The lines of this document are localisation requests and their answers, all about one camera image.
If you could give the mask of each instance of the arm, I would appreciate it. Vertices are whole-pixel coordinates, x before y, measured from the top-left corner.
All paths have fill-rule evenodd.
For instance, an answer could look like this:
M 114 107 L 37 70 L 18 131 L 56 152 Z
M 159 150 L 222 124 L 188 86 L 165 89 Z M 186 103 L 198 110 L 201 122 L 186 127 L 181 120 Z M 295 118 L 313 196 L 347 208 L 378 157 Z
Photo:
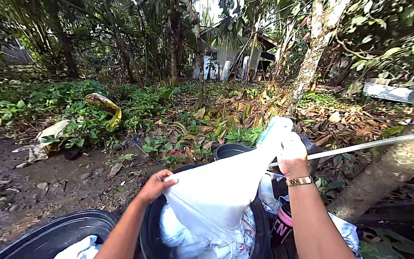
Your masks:
M 95 259 L 132 259 L 145 209 L 162 191 L 176 184 L 177 180 L 164 182 L 173 173 L 167 169 L 153 174 L 122 215 Z
M 306 148 L 292 132 L 282 141 L 279 168 L 287 179 L 309 176 Z M 325 209 L 316 185 L 288 187 L 293 231 L 300 259 L 353 259 L 341 234 Z

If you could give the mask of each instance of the dirt ground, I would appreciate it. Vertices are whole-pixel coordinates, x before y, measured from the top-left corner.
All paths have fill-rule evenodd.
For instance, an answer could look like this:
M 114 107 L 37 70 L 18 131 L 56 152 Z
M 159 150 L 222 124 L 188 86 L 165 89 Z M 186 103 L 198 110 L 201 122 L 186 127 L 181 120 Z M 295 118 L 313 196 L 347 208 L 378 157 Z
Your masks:
M 84 149 L 88 155 L 74 161 L 60 154 L 17 169 L 28 152 L 12 152 L 20 147 L 14 142 L 0 134 L 0 180 L 10 181 L 0 184 L 0 250 L 31 228 L 71 212 L 101 209 L 122 214 L 147 176 L 161 169 L 136 147 L 119 153 L 138 154 L 132 161 L 137 168 L 125 169 L 131 164 L 125 161 L 118 174 L 106 182 L 118 151 L 110 154 L 101 148 Z

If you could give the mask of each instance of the sky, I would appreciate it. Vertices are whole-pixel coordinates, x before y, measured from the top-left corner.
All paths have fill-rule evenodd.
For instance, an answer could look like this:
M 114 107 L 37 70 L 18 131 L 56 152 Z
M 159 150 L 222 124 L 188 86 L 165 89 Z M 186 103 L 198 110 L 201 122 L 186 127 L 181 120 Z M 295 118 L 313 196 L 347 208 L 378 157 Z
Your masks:
M 221 21 L 218 17 L 221 14 L 221 9 L 218 6 L 219 0 L 199 0 L 195 2 L 196 11 L 199 12 L 200 17 L 204 13 L 206 8 L 209 9 L 209 15 L 213 19 L 213 23 L 216 24 L 217 22 Z

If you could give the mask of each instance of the house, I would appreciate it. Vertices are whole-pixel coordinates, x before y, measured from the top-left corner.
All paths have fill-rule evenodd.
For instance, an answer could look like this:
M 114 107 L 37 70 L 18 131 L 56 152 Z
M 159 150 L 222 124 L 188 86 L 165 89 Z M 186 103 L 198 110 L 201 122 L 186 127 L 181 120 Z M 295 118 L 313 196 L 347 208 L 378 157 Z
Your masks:
M 274 55 L 267 51 L 276 47 L 278 44 L 276 41 L 263 34 L 258 35 L 258 42 L 260 42 L 260 44 L 258 44 L 257 47 L 254 47 L 256 48 L 256 51 L 253 51 L 253 56 L 250 62 L 251 70 L 253 69 L 252 71 L 255 75 L 257 71 L 260 71 L 260 74 L 266 73 L 270 62 L 275 60 Z M 226 81 L 235 54 L 235 50 L 216 49 L 207 45 L 206 54 L 204 56 L 204 79 L 221 79 L 222 81 Z M 245 77 L 247 66 L 249 64 L 249 54 L 250 53 L 243 53 L 242 57 L 240 57 L 241 64 L 239 64 L 237 70 L 238 74 L 236 75 L 238 78 Z M 199 63 L 197 61 L 193 70 L 193 79 L 199 79 Z

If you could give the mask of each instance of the pink fabric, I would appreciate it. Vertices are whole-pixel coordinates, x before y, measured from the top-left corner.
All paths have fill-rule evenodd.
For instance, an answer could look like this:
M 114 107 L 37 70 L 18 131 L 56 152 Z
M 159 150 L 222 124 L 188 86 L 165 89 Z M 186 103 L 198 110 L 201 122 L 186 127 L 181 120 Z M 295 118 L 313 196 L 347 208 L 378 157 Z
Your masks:
M 285 214 L 282 208 L 279 209 L 279 213 L 277 215 L 279 216 L 281 221 L 284 222 L 287 226 L 293 227 L 292 218 Z

